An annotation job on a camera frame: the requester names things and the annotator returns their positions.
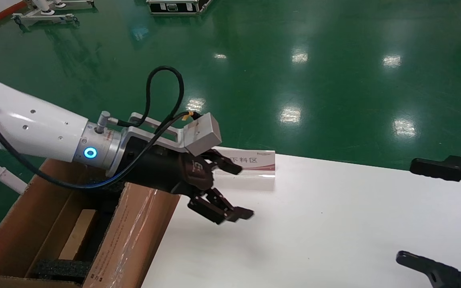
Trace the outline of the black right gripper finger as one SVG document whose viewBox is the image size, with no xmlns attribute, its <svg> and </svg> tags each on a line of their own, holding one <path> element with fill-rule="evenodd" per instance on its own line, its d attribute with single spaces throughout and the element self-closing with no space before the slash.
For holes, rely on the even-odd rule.
<svg viewBox="0 0 461 288">
<path fill-rule="evenodd" d="M 433 288 L 461 288 L 461 271 L 432 259 L 401 250 L 396 262 L 426 275 Z"/>
<path fill-rule="evenodd" d="M 449 182 L 461 182 L 461 157 L 448 156 L 441 162 L 415 158 L 411 162 L 409 171 L 416 175 L 443 179 Z"/>
</svg>

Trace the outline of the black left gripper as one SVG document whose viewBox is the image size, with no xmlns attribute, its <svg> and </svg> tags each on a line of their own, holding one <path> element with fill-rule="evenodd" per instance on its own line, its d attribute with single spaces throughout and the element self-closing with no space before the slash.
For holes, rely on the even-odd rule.
<svg viewBox="0 0 461 288">
<path fill-rule="evenodd" d="M 212 170 L 216 168 L 232 175 L 238 175 L 243 170 L 242 166 L 216 149 L 209 149 L 200 157 L 154 145 L 122 180 L 172 194 L 187 195 L 191 191 L 201 191 L 190 197 L 187 207 L 217 225 L 249 220 L 255 214 L 253 210 L 233 206 L 219 190 L 212 188 Z"/>
</svg>

